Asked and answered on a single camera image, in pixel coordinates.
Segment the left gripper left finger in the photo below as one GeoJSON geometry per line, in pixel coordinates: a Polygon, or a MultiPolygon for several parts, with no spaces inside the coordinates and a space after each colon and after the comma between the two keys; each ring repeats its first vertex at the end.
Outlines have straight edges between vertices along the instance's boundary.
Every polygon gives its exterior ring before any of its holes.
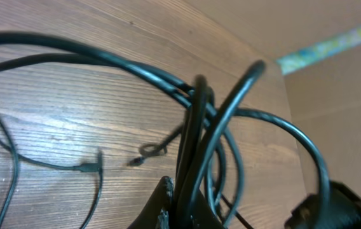
{"type": "Polygon", "coordinates": [[[169,212],[172,206],[174,183],[163,176],[149,197],[144,208],[128,229],[169,229],[169,212]]]}

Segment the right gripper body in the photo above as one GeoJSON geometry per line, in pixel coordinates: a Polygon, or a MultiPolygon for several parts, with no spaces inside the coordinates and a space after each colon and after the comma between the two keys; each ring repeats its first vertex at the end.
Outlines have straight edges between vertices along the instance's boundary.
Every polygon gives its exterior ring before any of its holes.
{"type": "Polygon", "coordinates": [[[297,205],[284,227],[361,228],[361,198],[345,184],[328,181],[324,173],[318,178],[322,189],[297,205]]]}

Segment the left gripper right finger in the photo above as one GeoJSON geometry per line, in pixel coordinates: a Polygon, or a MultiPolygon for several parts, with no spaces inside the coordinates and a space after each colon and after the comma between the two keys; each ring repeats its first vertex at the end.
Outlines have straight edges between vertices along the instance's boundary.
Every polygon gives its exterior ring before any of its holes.
{"type": "Polygon", "coordinates": [[[205,197],[199,191],[192,212],[192,228],[193,229],[223,229],[221,222],[213,214],[209,208],[205,197]]]}

